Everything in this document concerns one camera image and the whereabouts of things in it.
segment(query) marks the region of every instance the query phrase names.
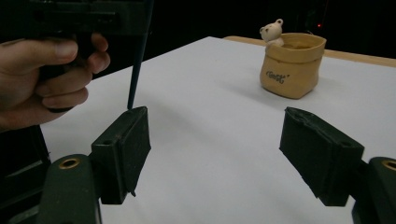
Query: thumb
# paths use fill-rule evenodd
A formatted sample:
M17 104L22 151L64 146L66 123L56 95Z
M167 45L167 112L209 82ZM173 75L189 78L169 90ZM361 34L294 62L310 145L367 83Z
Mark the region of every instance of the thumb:
M19 40L0 45L0 71L24 74L43 65L72 62L78 54L73 40Z

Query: bear figurine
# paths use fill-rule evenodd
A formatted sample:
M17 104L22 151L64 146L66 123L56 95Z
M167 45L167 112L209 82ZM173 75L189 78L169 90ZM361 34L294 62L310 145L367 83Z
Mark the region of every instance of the bear figurine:
M282 35L282 19L277 19L274 23L269 23L260 29L262 39L267 43L267 46L276 44L283 46L284 42L281 37Z

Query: table edge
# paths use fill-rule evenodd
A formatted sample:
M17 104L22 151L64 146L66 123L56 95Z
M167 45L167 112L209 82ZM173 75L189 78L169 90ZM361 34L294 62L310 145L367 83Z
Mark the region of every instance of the table edge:
M253 44L253 45L260 45L260 46L266 45L265 41L261 39L254 39L254 38L243 37L238 35L225 36L223 39L247 43L247 44ZM389 67L396 67L396 59L377 57L377 56L371 56L365 54L357 54L357 53L349 53L349 52L337 51L332 49L325 49L324 56L329 58L358 62L358 63L371 63L371 64L384 65Z

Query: white table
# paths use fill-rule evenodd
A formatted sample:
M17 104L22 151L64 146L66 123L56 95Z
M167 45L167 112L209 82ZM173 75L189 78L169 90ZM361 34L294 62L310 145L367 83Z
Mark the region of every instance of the white table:
M315 113L365 146L363 160L396 158L396 68L323 58L300 100L260 85L264 47L207 37L143 63L134 106L148 107L152 150L123 205L104 223L352 223L326 207L278 149L284 109ZM53 160L91 152L126 109L131 68L96 79L90 98L42 125Z

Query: ceramic pot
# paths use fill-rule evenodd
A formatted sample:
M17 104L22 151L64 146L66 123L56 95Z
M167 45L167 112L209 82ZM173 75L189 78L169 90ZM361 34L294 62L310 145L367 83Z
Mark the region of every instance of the ceramic pot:
M262 86L275 94L300 99L318 84L318 70L326 39L317 35L283 34L284 45L265 49L260 73Z

